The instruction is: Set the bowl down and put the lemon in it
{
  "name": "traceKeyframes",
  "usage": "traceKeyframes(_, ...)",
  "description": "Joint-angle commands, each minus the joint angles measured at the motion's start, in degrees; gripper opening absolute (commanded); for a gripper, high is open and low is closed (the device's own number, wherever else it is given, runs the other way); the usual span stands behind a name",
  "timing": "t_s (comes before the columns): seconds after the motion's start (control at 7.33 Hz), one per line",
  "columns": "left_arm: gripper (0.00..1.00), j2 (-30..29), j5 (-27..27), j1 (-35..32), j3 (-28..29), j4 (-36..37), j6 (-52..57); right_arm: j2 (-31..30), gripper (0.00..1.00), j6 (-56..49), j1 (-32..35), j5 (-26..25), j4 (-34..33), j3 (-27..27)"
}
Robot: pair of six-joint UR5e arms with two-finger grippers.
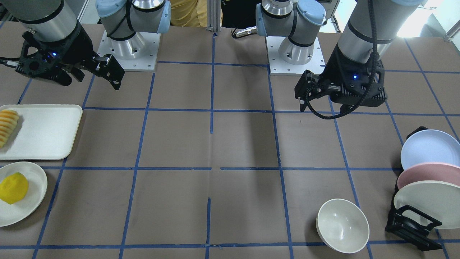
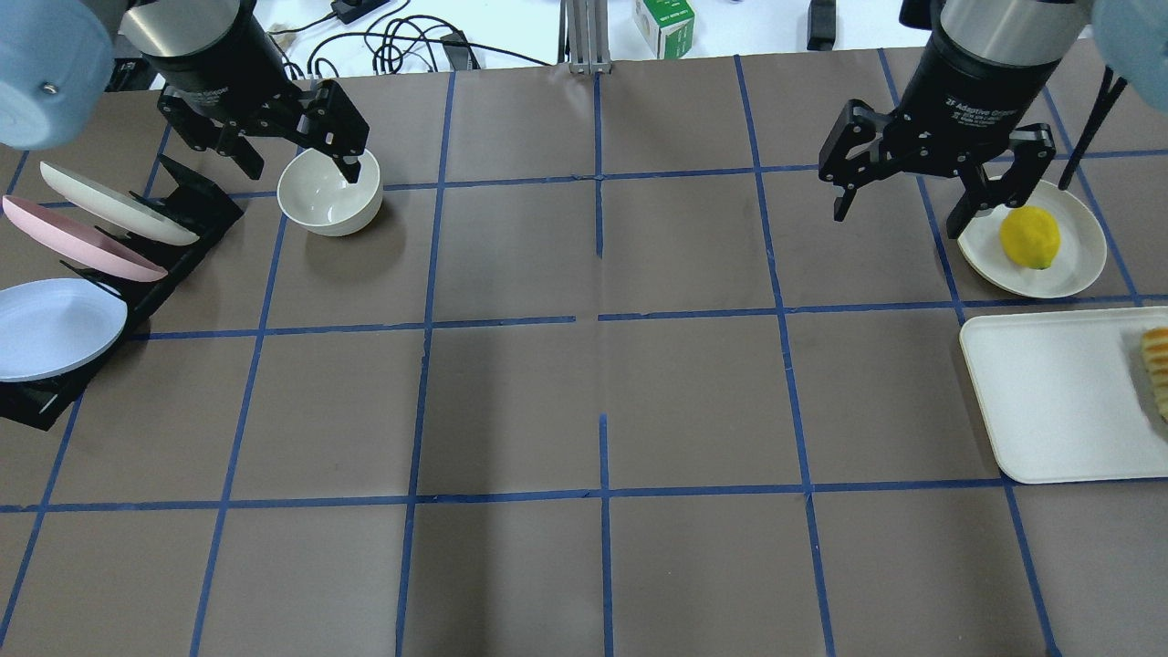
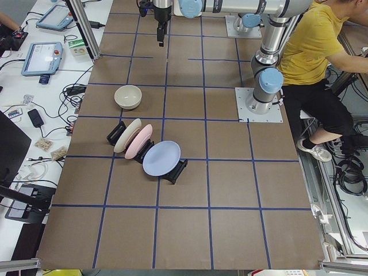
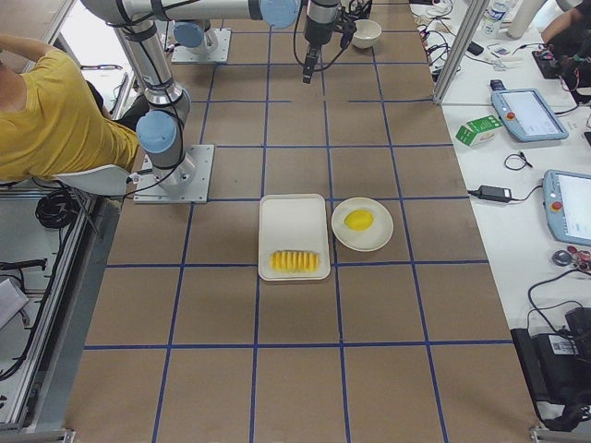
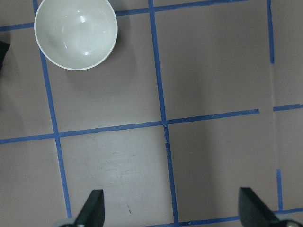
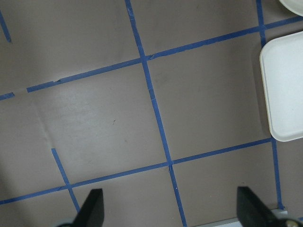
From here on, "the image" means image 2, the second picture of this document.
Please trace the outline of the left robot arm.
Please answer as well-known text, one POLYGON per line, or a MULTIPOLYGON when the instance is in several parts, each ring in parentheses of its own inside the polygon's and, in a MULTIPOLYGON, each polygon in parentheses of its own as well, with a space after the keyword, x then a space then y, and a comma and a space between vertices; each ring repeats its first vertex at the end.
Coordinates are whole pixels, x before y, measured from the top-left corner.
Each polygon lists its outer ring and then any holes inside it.
POLYGON ((263 158, 249 138, 322 153, 346 182, 361 175, 369 125, 333 79, 305 91, 288 79, 251 1, 5 1, 4 145, 60 147, 84 130, 128 39, 162 75, 158 108, 196 151, 231 159, 250 179, 263 158))

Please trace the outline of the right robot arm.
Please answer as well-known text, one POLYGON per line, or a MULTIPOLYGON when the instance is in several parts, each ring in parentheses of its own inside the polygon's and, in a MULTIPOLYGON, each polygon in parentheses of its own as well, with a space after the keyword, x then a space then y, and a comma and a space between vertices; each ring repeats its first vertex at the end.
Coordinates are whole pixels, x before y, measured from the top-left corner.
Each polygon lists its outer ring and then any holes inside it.
POLYGON ((1164 111, 1163 1, 905 1, 901 22, 930 34, 901 101, 889 113, 847 101, 820 150, 818 175, 837 192, 836 221, 865 184, 897 173, 960 180, 950 238, 981 213, 1026 205, 1056 147, 1050 126, 1023 117, 1086 28, 1110 87, 1075 158, 1122 89, 1164 111))

